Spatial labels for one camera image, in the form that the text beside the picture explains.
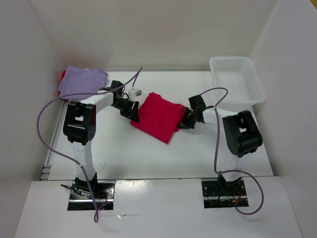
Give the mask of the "lilac t shirt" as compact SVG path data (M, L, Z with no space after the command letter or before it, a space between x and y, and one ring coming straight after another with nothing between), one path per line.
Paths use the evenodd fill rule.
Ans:
M85 100L91 95L78 93L97 93L105 87L108 73L103 69L84 69L69 65L58 86L59 95L66 100Z

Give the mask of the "magenta t shirt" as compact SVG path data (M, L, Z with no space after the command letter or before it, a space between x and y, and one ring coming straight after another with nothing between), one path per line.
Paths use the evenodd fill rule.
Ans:
M186 107L165 100L161 95L150 93L138 109L139 122L131 121L131 125L140 131L168 144L178 130Z

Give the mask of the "red t shirt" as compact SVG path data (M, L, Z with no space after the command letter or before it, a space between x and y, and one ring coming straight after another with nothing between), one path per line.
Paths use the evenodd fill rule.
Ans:
M65 77L65 74L66 74L66 71L64 70L61 74L61 77L60 77L60 82L59 82L59 86L57 88L57 95L60 96L61 94L61 91L62 91L62 88L63 88L63 79Z

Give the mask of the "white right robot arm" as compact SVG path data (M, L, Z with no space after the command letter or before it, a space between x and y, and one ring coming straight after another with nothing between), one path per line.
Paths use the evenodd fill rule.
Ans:
M190 107L180 121L179 129L193 129L198 122L217 126L217 136L224 132L226 145L236 157L218 171L218 182L225 188L238 183L242 175L241 158L257 151L263 144L260 130L250 111L232 112L206 106L201 95L189 98Z

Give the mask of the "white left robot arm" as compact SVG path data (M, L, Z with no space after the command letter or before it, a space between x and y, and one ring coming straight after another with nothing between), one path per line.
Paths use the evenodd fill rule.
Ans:
M71 144L74 159L81 165L76 171L75 190L89 191L91 188L95 191L98 188L91 143L96 134L97 113L111 106L118 109L121 116L139 122L139 102L135 99L142 91L132 88L125 93L123 88L123 83L113 81L110 87L101 88L96 95L68 103L63 134Z

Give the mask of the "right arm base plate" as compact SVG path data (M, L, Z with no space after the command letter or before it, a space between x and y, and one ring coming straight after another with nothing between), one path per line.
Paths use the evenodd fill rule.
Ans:
M201 181L205 209L248 207L244 181L239 178L226 182L223 178L203 179Z

